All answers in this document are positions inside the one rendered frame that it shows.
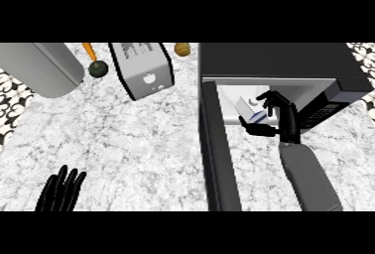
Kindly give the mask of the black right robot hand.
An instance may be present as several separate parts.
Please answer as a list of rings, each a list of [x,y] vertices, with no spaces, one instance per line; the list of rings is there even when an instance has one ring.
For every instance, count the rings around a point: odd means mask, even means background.
[[[273,115],[273,109],[279,109],[279,127],[269,124],[248,123],[244,117],[239,117],[242,127],[249,135],[273,137],[280,135],[280,141],[285,143],[300,143],[300,128],[297,121],[297,109],[294,103],[282,96],[276,90],[269,90],[257,100],[264,100],[264,109],[269,115]]]

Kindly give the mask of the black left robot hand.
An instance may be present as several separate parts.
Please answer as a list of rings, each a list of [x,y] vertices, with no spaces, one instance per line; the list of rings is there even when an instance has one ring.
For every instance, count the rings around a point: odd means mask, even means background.
[[[62,165],[59,173],[50,175],[37,201],[37,211],[72,211],[75,209],[81,186],[87,177],[77,169],[68,171]]]

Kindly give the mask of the white blue milk carton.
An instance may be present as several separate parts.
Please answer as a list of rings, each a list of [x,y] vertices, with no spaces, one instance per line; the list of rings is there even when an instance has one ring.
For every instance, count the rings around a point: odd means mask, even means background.
[[[249,105],[244,98],[239,98],[235,108],[246,123],[276,124],[276,120],[269,116],[267,110]]]

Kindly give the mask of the black microwave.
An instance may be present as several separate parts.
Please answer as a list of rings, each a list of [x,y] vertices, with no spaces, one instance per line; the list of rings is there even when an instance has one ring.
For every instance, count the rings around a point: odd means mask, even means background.
[[[218,86],[223,121],[239,123],[235,103],[260,111],[255,97],[277,91],[294,102],[300,129],[308,130],[372,90],[342,43],[202,43],[199,74]]]

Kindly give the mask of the dark grey microwave door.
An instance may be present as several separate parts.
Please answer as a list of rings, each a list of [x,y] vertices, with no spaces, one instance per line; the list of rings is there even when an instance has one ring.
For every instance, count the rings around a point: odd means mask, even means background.
[[[199,84],[199,142],[210,211],[241,211],[238,182],[214,81]]]

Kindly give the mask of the brown potato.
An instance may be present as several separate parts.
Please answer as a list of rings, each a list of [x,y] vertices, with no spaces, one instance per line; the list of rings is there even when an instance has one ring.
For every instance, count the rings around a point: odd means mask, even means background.
[[[190,54],[190,45],[187,43],[177,43],[174,45],[174,53],[180,57],[186,57]]]

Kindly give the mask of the silver toaster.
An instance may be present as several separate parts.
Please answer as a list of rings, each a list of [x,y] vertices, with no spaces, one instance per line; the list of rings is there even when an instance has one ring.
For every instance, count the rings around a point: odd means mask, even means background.
[[[161,43],[109,43],[117,76],[133,101],[174,85],[173,63]]]

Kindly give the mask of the grey rounded appliance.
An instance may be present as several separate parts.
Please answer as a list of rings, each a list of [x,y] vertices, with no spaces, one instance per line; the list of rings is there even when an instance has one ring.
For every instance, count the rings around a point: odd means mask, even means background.
[[[63,43],[0,43],[0,67],[46,98],[81,85],[84,66]]]

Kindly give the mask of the dark green avocado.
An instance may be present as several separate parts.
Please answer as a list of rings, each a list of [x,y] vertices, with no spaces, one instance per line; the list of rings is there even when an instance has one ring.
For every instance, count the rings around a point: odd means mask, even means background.
[[[100,78],[108,73],[108,64],[103,61],[94,61],[90,64],[89,72],[91,77]]]

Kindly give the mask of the orange carrot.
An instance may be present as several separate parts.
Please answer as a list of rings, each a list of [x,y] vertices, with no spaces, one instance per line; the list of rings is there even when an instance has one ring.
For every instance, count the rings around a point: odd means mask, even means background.
[[[83,47],[84,47],[84,49],[87,51],[87,54],[89,54],[93,62],[96,62],[96,54],[94,54],[94,48],[93,48],[91,43],[83,43]]]

